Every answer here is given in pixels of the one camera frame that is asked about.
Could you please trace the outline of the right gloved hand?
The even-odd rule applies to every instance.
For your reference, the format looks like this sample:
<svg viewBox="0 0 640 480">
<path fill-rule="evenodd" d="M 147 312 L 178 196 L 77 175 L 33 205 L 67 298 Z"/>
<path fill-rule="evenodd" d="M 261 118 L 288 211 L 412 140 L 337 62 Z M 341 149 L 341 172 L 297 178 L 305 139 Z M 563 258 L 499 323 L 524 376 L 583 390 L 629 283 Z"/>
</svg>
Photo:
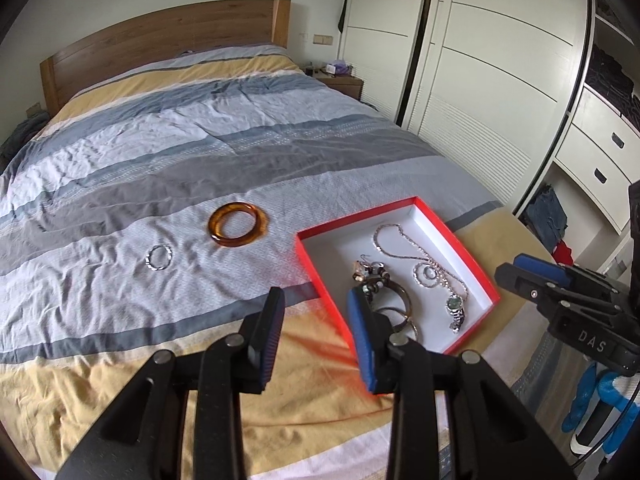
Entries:
<svg viewBox="0 0 640 480">
<path fill-rule="evenodd" d="M 561 429 L 577 457 L 592 448 L 612 457 L 639 415 L 639 374 L 626 377 L 591 362 L 579 379 Z"/>
</svg>

